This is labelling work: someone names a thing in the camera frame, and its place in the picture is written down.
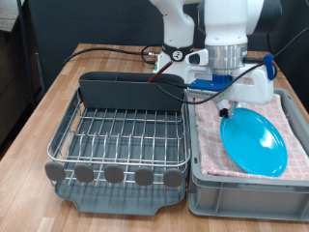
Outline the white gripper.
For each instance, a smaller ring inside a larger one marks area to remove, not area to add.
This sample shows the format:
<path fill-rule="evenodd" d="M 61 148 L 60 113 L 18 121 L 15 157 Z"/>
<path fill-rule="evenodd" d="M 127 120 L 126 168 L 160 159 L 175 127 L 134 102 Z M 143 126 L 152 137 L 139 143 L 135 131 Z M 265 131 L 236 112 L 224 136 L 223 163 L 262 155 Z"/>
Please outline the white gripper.
<path fill-rule="evenodd" d="M 207 67 L 189 66 L 185 69 L 184 83 L 188 85 L 186 93 L 191 98 L 209 99 L 217 94 L 222 87 L 216 87 L 212 81 L 211 69 Z M 246 73 L 222 93 L 214 97 L 218 114 L 234 117 L 234 111 L 239 102 L 266 104 L 273 98 L 273 81 L 267 76 L 267 68 L 261 66 Z"/>

